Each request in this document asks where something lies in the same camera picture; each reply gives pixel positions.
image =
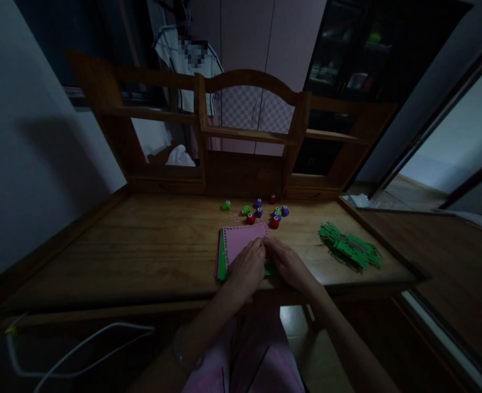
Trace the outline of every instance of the green notebook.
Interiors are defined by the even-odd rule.
[[[265,276],[275,276],[279,274],[277,272],[277,268],[273,263],[266,264],[264,266]],[[217,260],[215,266],[215,278],[220,281],[226,281],[231,275],[231,272],[228,272],[226,266],[226,254],[224,251],[224,239],[223,239],[223,230],[219,231],[219,245],[217,247]]]

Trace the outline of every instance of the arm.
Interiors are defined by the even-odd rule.
[[[281,276],[302,292],[320,314],[339,360],[356,392],[399,392],[398,388],[337,308],[324,287],[313,277],[299,255],[278,240],[264,239],[269,257]]]
[[[250,242],[235,259],[230,279],[180,333],[178,350],[185,363],[196,364],[223,325],[253,295],[264,278],[265,248],[261,239]],[[180,392],[190,374],[179,367],[171,343],[130,387],[129,393]]]

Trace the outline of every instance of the white cloth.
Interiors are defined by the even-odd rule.
[[[176,28],[162,30],[154,43],[155,51],[172,72],[213,78],[224,72],[215,51],[208,44],[207,53],[200,53],[196,45],[179,39]],[[177,106],[187,112],[193,112],[193,91],[179,90]],[[216,114],[212,94],[206,94],[208,116]]]
[[[166,165],[195,166],[195,163],[186,152],[184,145],[178,145],[171,151],[168,161],[166,161]]]

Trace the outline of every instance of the wooden hutch shelf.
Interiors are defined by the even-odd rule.
[[[332,131],[319,131],[319,130],[313,130],[309,128],[306,130],[305,138],[333,140],[333,141],[340,141],[340,142],[357,143],[362,145],[370,144],[370,141],[367,141],[365,139],[355,138],[347,134],[341,134],[341,133],[332,132]]]
[[[340,187],[330,183],[327,176],[292,173],[288,188],[308,188],[339,191]]]
[[[217,136],[219,138],[267,142],[289,146],[297,145],[297,142],[293,139],[288,138],[288,135],[286,134],[278,134],[265,131],[207,126],[201,130],[201,133],[204,136]]]
[[[135,108],[133,106],[110,106],[107,108],[99,108],[98,111],[101,115],[135,117],[168,123],[193,124],[195,121],[193,115],[178,114],[155,109]]]
[[[282,81],[255,70],[234,70],[211,79],[137,67],[114,66],[79,52],[67,52],[79,85],[131,188],[142,193],[267,198],[336,199],[380,135],[396,104],[355,103],[292,91]],[[194,113],[179,114],[125,106],[119,81],[192,90]],[[255,86],[294,107],[288,133],[210,126],[206,93]],[[348,134],[308,129],[310,110],[355,116]],[[199,167],[148,163],[131,118],[192,125]],[[281,157],[210,151],[210,137],[284,145]],[[304,138],[343,142],[326,176],[293,174]]]

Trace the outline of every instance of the green paper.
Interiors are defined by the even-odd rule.
[[[273,263],[264,265],[265,277],[276,276],[278,274],[277,268]],[[217,279],[220,281],[226,281],[228,278],[230,278],[230,275],[231,272],[228,273],[226,270],[226,255],[224,255],[223,232],[221,231],[221,238],[219,240],[219,265],[217,266]]]
[[[365,270],[370,265],[383,266],[382,256],[373,244],[350,233],[342,234],[331,222],[322,224],[318,234],[336,259],[349,258]]]

